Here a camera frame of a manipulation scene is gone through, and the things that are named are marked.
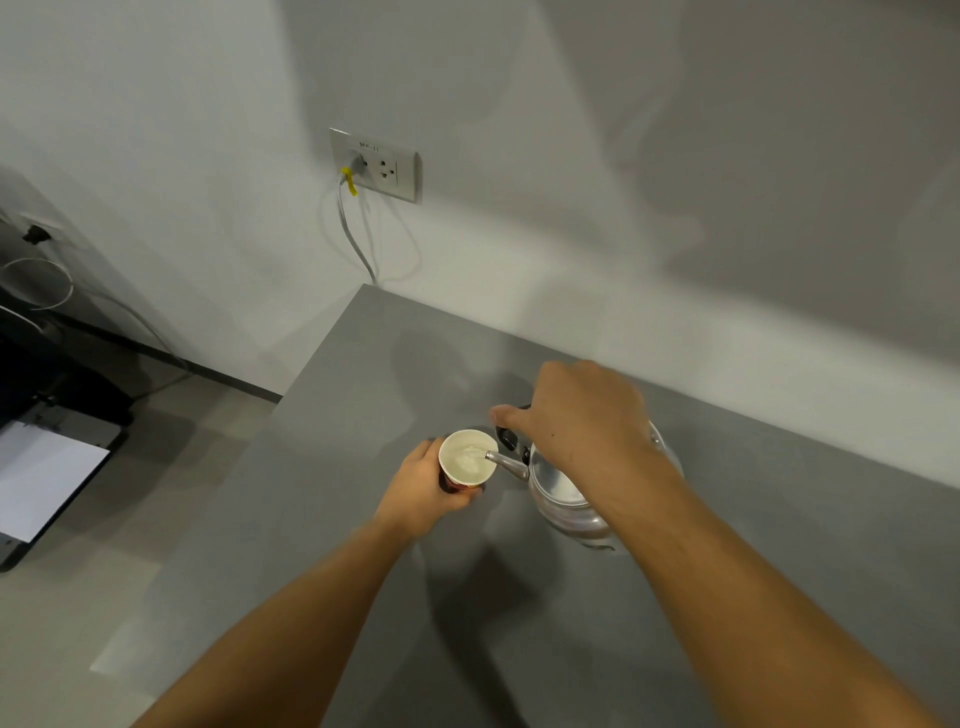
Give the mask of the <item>person's right hand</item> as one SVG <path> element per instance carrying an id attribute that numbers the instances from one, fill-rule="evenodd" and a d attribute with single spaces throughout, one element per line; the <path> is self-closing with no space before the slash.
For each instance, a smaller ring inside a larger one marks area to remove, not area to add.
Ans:
<path id="1" fill-rule="evenodd" d="M 542 408 L 532 443 L 599 511 L 641 483 L 644 461 L 658 455 L 640 392 L 593 361 L 544 363 L 531 405 Z"/>

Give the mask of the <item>person's left hand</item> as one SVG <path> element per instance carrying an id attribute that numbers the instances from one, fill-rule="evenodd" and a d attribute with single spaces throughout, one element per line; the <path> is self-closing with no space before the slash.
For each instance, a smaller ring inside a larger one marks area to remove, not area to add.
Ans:
<path id="1" fill-rule="evenodd" d="M 483 493 L 480 488 L 448 493 L 419 482 L 418 447 L 402 461 L 370 520 L 375 529 L 404 544 L 419 540 L 442 517 L 469 507 Z"/>

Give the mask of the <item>red paper cup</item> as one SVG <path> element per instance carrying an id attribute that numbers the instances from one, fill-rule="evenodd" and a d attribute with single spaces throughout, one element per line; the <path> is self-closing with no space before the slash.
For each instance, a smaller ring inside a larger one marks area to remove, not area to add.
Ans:
<path id="1" fill-rule="evenodd" d="M 499 443 L 486 431 L 462 429 L 446 436 L 438 450 L 440 490 L 456 494 L 483 487 L 498 467 L 488 453 L 498 454 Z"/>

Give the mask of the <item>silver metal kettle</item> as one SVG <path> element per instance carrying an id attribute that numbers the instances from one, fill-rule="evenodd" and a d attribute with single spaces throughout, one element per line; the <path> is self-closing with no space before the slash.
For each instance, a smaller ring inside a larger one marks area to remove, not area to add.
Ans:
<path id="1" fill-rule="evenodd" d="M 551 465 L 534 443 L 497 425 L 498 452 L 486 460 L 526 486 L 547 524 L 568 539 L 594 552 L 620 554 L 626 547 L 573 482 Z"/>

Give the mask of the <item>person's left forearm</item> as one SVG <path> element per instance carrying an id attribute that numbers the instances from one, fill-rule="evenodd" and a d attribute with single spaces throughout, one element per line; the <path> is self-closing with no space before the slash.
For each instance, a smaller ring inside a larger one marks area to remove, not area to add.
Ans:
<path id="1" fill-rule="evenodd" d="M 375 516 L 227 630 L 130 728 L 318 728 L 416 537 Z"/>

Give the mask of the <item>person's right forearm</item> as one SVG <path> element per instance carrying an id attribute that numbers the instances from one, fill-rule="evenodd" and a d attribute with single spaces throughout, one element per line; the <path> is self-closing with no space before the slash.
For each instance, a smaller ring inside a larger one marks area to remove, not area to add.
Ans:
<path id="1" fill-rule="evenodd" d="M 691 491 L 666 458 L 582 491 L 639 565 L 717 713 L 741 728 L 942 728 L 896 676 Z"/>

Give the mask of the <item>black printer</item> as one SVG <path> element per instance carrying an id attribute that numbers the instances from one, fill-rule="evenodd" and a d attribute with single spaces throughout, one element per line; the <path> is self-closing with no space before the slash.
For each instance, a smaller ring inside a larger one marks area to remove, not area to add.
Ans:
<path id="1" fill-rule="evenodd" d="M 15 568 L 126 441 L 134 399 L 53 337 L 53 323 L 0 290 L 0 429 L 19 422 L 108 450 L 29 542 L 0 535 L 0 574 Z"/>

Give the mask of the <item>white paper sheet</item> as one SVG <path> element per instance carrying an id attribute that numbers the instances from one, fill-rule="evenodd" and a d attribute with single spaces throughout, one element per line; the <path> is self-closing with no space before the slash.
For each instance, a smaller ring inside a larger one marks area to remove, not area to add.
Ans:
<path id="1" fill-rule="evenodd" d="M 108 455 L 23 422 L 0 428 L 0 535 L 34 540 Z"/>

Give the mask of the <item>white wall power outlet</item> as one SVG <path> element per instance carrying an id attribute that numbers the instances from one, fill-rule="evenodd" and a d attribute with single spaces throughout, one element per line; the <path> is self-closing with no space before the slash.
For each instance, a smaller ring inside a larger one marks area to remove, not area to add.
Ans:
<path id="1" fill-rule="evenodd" d="M 338 175 L 349 168 L 354 188 L 418 204 L 423 197 L 423 165 L 417 151 L 368 134 L 329 129 Z"/>

